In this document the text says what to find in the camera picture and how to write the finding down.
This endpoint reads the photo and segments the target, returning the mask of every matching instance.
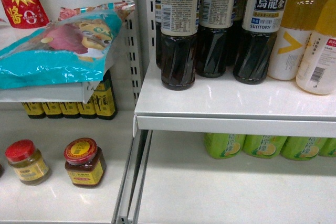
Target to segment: glass jar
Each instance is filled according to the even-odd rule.
[[[92,188],[100,184],[106,162],[100,147],[91,138],[79,138],[64,150],[65,169],[75,186]]]
[[[24,139],[10,145],[5,155],[8,164],[14,169],[23,184],[35,186],[50,175],[42,154],[31,140]]]

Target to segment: lid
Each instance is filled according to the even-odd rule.
[[[5,155],[10,162],[19,162],[32,156],[34,151],[34,143],[31,140],[23,139],[10,145]]]
[[[70,165],[90,162],[97,153],[95,140],[84,137],[71,142],[64,150],[64,157]]]

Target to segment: jar label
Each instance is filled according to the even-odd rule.
[[[169,36],[197,33],[201,0],[161,0],[161,32]]]
[[[202,0],[199,23],[209,28],[229,28],[232,25],[234,0]]]
[[[40,158],[36,163],[24,168],[14,168],[14,171],[22,181],[32,181],[39,179],[47,174],[49,167],[44,162],[43,158]]]
[[[314,31],[300,64],[297,84],[304,90],[329,94],[336,84],[336,38]]]
[[[89,149],[90,149],[90,143],[82,141],[74,144],[70,149],[70,153],[74,157],[79,157],[86,154],[89,151]]]
[[[280,28],[287,0],[247,0],[243,29],[274,33]]]
[[[97,163],[96,167],[91,172],[68,171],[72,183],[78,185],[96,185],[100,181],[103,173],[104,171],[100,161]]]

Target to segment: yellow juice bottle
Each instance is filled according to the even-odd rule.
[[[296,82],[314,94],[330,94],[336,87],[336,0],[328,0],[304,53]]]
[[[268,75],[278,80],[295,78],[309,37],[323,8],[323,0],[287,0]]]

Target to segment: store shelf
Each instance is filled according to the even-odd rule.
[[[335,162],[213,159],[202,133],[154,131],[138,224],[335,223]]]
[[[292,81],[238,82],[232,69],[220,78],[196,76],[172,91],[151,61],[135,108],[139,129],[241,134],[336,136],[336,93],[314,95]]]
[[[133,111],[101,119],[29,119],[23,111],[0,112],[0,223],[111,223],[132,143]],[[107,170],[97,188],[79,188],[64,169],[64,148],[79,137],[91,137],[102,148]],[[52,170],[37,186],[22,184],[4,152],[28,138]]]

